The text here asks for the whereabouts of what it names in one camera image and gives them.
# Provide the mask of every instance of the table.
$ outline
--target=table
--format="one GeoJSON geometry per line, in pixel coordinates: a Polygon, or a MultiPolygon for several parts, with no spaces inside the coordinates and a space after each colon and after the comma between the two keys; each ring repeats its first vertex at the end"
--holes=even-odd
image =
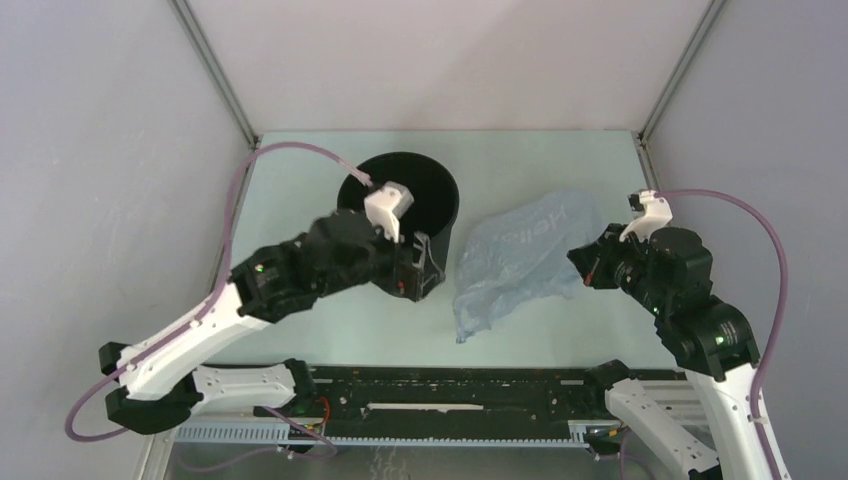
{"type": "MultiPolygon", "coordinates": [[[[232,344],[215,363],[450,367],[588,367],[619,358],[632,368],[673,368],[653,319],[618,291],[578,289],[574,299],[519,306],[490,331],[457,344],[452,301],[456,260],[471,229],[560,188],[593,193],[604,222],[627,222],[627,195],[646,182],[626,131],[277,132],[262,145],[314,143],[359,164],[391,151],[430,156],[460,192],[447,280],[424,301],[393,298],[373,285],[319,300],[304,313],[232,344]]],[[[346,171],[312,152],[278,150],[253,168],[233,243],[233,265],[256,248],[309,228],[335,208],[346,171]]]]}

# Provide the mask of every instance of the white plastic part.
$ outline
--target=white plastic part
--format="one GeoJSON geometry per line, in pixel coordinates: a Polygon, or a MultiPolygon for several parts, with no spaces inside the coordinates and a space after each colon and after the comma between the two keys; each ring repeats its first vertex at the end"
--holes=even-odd
{"type": "MultiPolygon", "coordinates": [[[[710,424],[710,432],[716,439],[725,480],[772,478],[754,423],[750,420],[750,403],[746,400],[751,392],[755,372],[750,364],[745,364],[726,372],[725,381],[716,382],[708,375],[686,371],[686,378],[695,387],[695,392],[701,399],[704,414],[710,424]]],[[[767,419],[765,401],[760,398],[759,402],[760,413],[767,419]]],[[[774,430],[768,422],[763,426],[780,468],[780,478],[792,478],[786,470],[774,430]]]]}
{"type": "Polygon", "coordinates": [[[294,377],[283,364],[265,368],[198,367],[192,373],[203,400],[191,409],[203,412],[232,411],[245,405],[282,407],[294,398],[294,377]]]}
{"type": "Polygon", "coordinates": [[[681,427],[645,393],[638,380],[625,379],[606,392],[607,410],[626,423],[669,471],[689,478],[718,465],[716,452],[681,427]]]}
{"type": "Polygon", "coordinates": [[[471,403],[369,403],[369,410],[436,410],[447,413],[451,410],[477,411],[483,410],[483,405],[471,403]]]}
{"type": "Polygon", "coordinates": [[[657,198],[656,190],[642,190],[639,192],[639,203],[644,207],[641,216],[630,222],[621,232],[619,241],[627,239],[630,232],[636,234],[640,241],[647,240],[652,233],[668,225],[671,221],[671,207],[664,198],[657,198]]]}
{"type": "Polygon", "coordinates": [[[386,182],[379,190],[365,197],[365,216],[371,225],[383,228],[387,239],[400,243],[400,217],[414,201],[408,188],[386,182]]]}
{"type": "MultiPolygon", "coordinates": [[[[192,317],[207,299],[192,308],[174,323],[147,340],[126,347],[121,351],[118,366],[147,349],[162,337],[181,325],[192,322],[192,317]]],[[[132,400],[158,400],[168,394],[174,385],[191,373],[198,365],[221,351],[233,341],[262,330],[270,323],[253,317],[241,317],[236,310],[241,307],[241,298],[233,284],[227,284],[215,307],[192,328],[163,346],[159,351],[141,362],[132,362],[135,368],[119,377],[121,386],[127,388],[127,398],[132,400]]]]}

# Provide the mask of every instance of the transparent plastic bag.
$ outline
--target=transparent plastic bag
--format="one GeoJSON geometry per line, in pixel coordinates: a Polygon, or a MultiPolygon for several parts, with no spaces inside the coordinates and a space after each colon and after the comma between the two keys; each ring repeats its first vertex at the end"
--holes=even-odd
{"type": "Polygon", "coordinates": [[[472,230],[459,260],[457,343],[534,298],[570,298],[580,279],[566,254],[595,241],[604,224],[595,199],[577,190],[551,192],[472,230]]]}

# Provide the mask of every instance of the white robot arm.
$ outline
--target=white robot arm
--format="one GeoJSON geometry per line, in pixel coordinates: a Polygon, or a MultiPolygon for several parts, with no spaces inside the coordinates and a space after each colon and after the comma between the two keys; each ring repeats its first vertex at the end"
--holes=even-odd
{"type": "Polygon", "coordinates": [[[656,317],[657,334],[701,400],[718,454],[659,410],[621,362],[591,369],[589,377],[598,379],[607,410],[680,478],[769,479],[764,448],[770,448],[780,478],[789,479],[771,425],[764,425],[764,447],[751,415],[748,392],[759,351],[750,325],[710,294],[712,255],[694,232],[666,226],[671,209],[656,193],[632,195],[634,221],[609,225],[595,243],[568,256],[587,286],[620,288],[656,317]]]}
{"type": "Polygon", "coordinates": [[[309,232],[260,248],[233,268],[223,290],[147,340],[101,347],[103,373],[123,370],[120,388],[106,397],[109,419],[152,434],[200,411],[312,403],[316,389],[304,362],[263,368],[202,363],[232,342],[356,285],[373,282],[399,297],[424,298],[444,273],[428,254],[429,237],[416,232],[411,245],[403,244],[400,217],[412,202],[406,187],[388,182],[365,198],[364,212],[337,210],[317,219],[309,232]],[[214,305],[198,319],[210,301],[214,305]]]}

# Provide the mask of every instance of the black bucket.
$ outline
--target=black bucket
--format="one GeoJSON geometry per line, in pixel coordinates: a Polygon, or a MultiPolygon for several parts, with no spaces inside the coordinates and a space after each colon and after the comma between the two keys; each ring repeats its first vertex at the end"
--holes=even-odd
{"type": "MultiPolygon", "coordinates": [[[[377,187],[392,181],[409,189],[415,201],[400,219],[404,243],[411,245],[415,232],[429,235],[433,261],[445,271],[451,228],[459,211],[459,188],[453,175],[432,158],[411,152],[384,153],[357,168],[371,175],[377,187]]],[[[348,176],[336,204],[338,208],[362,211],[369,193],[368,187],[348,176]]]]}

